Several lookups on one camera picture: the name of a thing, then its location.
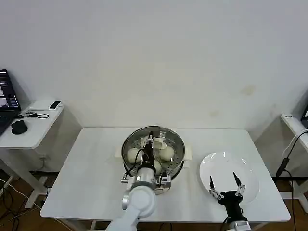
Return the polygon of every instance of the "white table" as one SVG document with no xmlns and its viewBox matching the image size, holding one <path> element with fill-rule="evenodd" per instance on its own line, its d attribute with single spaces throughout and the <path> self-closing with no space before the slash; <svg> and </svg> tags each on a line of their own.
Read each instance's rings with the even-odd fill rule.
<svg viewBox="0 0 308 231">
<path fill-rule="evenodd" d="M 283 113 L 281 115 L 283 122 L 289 127 L 294 135 L 299 136 L 303 130 L 306 128 L 304 125 L 291 113 Z M 305 148 L 306 152 L 308 152 L 308 134 L 304 134 L 299 138 L 299 143 Z M 298 185 L 296 181 L 293 181 L 294 187 L 294 199 L 299 200 L 302 205 L 304 211 L 308 213 L 308 200 L 305 197 L 304 193 L 308 192 L 308 180 Z M 285 200 L 292 199 L 292 193 L 290 192 L 281 192 L 281 197 Z"/>
<path fill-rule="evenodd" d="M 30 200 L 26 203 L 26 208 L 31 208 L 33 202 L 38 195 L 46 194 L 47 188 L 44 186 L 47 177 L 41 177 L 37 180 L 32 176 L 27 169 L 23 166 L 23 163 L 15 157 L 14 154 L 8 152 L 8 149 L 35 149 L 39 146 L 49 129 L 52 127 L 61 111 L 63 106 L 59 107 L 56 111 L 35 111 L 37 114 L 49 114 L 46 119 L 39 118 L 22 118 L 16 119 L 12 123 L 18 120 L 24 120 L 28 127 L 28 130 L 20 135 L 12 134 L 11 125 L 0 135 L 0 159 L 10 167 L 18 176 L 29 183 L 34 191 L 30 196 Z"/>
<path fill-rule="evenodd" d="M 70 151 L 41 210 L 45 218 L 67 219 L 75 230 L 85 230 L 72 220 L 113 220 L 122 211 L 126 184 L 121 159 L 114 154 L 135 128 L 84 128 Z M 171 189 L 157 196 L 156 211 L 142 221 L 221 223 L 227 216 L 201 184 L 199 165 L 211 152 L 230 151 L 252 165 L 260 192 L 242 206 L 250 222 L 288 221 L 290 214 L 245 130 L 173 129 L 192 148 L 190 167 L 172 181 Z"/>
</svg>

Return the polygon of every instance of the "laptop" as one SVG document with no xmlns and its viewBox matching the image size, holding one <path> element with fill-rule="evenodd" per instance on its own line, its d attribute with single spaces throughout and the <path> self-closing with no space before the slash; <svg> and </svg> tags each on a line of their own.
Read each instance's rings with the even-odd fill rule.
<svg viewBox="0 0 308 231">
<path fill-rule="evenodd" d="M 0 135 L 20 113 L 20 105 L 15 95 L 8 71 L 0 70 Z"/>
</svg>

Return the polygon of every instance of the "floor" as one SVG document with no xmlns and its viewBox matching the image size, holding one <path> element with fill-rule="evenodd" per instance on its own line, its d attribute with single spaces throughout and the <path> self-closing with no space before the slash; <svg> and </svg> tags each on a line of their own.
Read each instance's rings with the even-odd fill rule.
<svg viewBox="0 0 308 231">
<path fill-rule="evenodd" d="M 0 173 L 0 177 L 4 180 L 7 180 L 8 176 L 3 173 Z M 46 186 L 51 187 L 55 180 L 54 177 L 49 177 L 48 181 L 46 182 Z M 22 179 L 17 181 L 13 181 L 12 185 L 25 195 L 29 196 L 31 194 L 31 187 L 25 183 Z M 290 186 L 287 182 L 279 181 L 277 183 L 277 187 L 281 192 L 289 191 Z M 19 208 L 23 210 L 21 206 L 25 200 L 24 197 L 20 194 L 16 193 L 13 189 L 9 189 L 9 192 L 12 194 L 13 197 L 13 204 L 11 210 L 18 211 Z M 4 202 L 7 207 L 11 204 L 11 197 L 9 192 L 6 192 L 4 197 L 0 200 L 0 217 L 2 214 L 5 213 L 6 208 L 4 206 Z M 44 199 L 44 196 L 37 200 L 37 204 L 40 205 L 41 201 Z M 291 201 L 285 201 L 290 213 L 291 211 Z M 11 231 L 13 227 L 13 220 L 9 221 L 13 215 L 8 215 L 2 219 L 0 219 L 0 231 Z M 308 214 L 305 214 L 301 205 L 298 201 L 295 201 L 295 217 L 296 217 L 296 227 L 297 231 L 306 231 L 308 227 Z M 87 228 L 90 228 L 91 222 L 85 221 L 85 225 Z M 108 225 L 108 222 L 98 222 L 97 229 L 105 229 Z M 145 230 L 152 230 L 158 231 L 160 228 L 160 223 L 140 223 L 138 224 L 138 230 L 145 231 Z M 176 223 L 172 224 L 173 231 L 219 231 L 220 224 L 187 224 L 187 223 Z M 44 219 L 39 215 L 39 209 L 34 211 L 30 211 L 27 214 L 24 214 L 19 217 L 19 231 L 67 231 L 68 229 L 63 226 L 62 224 L 58 223 L 56 220 L 53 219 Z M 165 224 L 161 231 L 169 231 L 171 227 L 169 224 Z M 272 223 L 268 224 L 265 227 L 259 229 L 260 231 L 292 231 L 293 228 L 293 219 L 286 223 Z"/>
</svg>

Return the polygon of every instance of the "white ceramic plate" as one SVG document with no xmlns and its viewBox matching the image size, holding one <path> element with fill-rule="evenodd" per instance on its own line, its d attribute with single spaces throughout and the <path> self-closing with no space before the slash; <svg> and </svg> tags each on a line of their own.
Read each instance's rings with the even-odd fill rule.
<svg viewBox="0 0 308 231">
<path fill-rule="evenodd" d="M 259 192 L 259 181 L 247 161 L 229 152 L 211 153 L 202 160 L 199 169 L 204 187 L 210 189 L 210 176 L 212 176 L 218 192 L 237 190 L 233 172 L 246 186 L 241 204 L 253 201 Z"/>
</svg>

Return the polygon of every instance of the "black mouse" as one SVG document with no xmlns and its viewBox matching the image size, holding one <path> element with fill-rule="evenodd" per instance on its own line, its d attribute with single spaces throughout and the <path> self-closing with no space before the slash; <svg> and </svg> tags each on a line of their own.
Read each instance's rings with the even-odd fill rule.
<svg viewBox="0 0 308 231">
<path fill-rule="evenodd" d="M 15 135 L 22 134 L 28 130 L 25 122 L 23 120 L 19 120 L 15 123 L 12 123 L 12 133 Z"/>
</svg>

